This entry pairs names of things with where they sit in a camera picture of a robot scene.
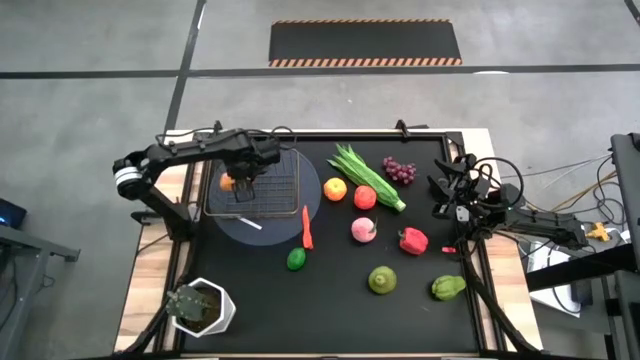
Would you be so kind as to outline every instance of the green lime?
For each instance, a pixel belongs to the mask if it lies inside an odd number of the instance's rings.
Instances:
[[[304,265],[305,260],[307,259],[307,255],[304,253],[303,248],[295,248],[291,250],[289,256],[287,257],[287,267],[291,271],[300,270],[302,265]]]

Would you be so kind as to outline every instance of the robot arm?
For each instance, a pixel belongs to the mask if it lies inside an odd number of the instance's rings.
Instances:
[[[186,241],[193,230],[187,207],[169,200],[154,184],[168,167],[213,159],[222,160],[227,174],[235,180],[236,200],[249,201],[255,196],[252,181],[267,166],[280,161],[280,141],[273,134],[255,130],[195,132],[192,141],[163,144],[158,140],[143,151],[116,160],[113,175],[120,196],[145,203],[165,220],[172,240]]]

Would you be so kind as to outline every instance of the orange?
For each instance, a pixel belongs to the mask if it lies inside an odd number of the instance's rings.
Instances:
[[[331,178],[324,183],[324,195],[331,201],[340,201],[347,195],[347,184],[340,178]]]
[[[227,175],[227,173],[222,174],[222,176],[220,176],[220,190],[233,191],[233,184],[235,182],[236,181]]]

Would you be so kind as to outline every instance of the white pot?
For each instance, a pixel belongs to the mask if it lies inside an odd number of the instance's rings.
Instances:
[[[193,288],[198,288],[203,286],[216,288],[220,292],[220,317],[218,318],[218,320],[216,320],[211,325],[207,326],[205,329],[203,329],[198,333],[193,332],[188,328],[186,328],[184,325],[180,324],[180,322],[175,316],[171,317],[171,322],[173,323],[173,326],[197,338],[204,335],[218,334],[218,333],[227,331],[227,328],[229,327],[229,324],[233,319],[233,315],[236,314],[236,305],[233,303],[233,301],[231,301],[231,298],[229,297],[229,294],[227,294],[225,289],[204,278],[195,279],[189,284],[189,286]]]

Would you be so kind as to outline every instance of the red bell pepper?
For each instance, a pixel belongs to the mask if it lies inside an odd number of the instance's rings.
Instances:
[[[405,228],[400,235],[400,247],[413,255],[420,255],[427,250],[429,239],[422,231],[414,228]]]

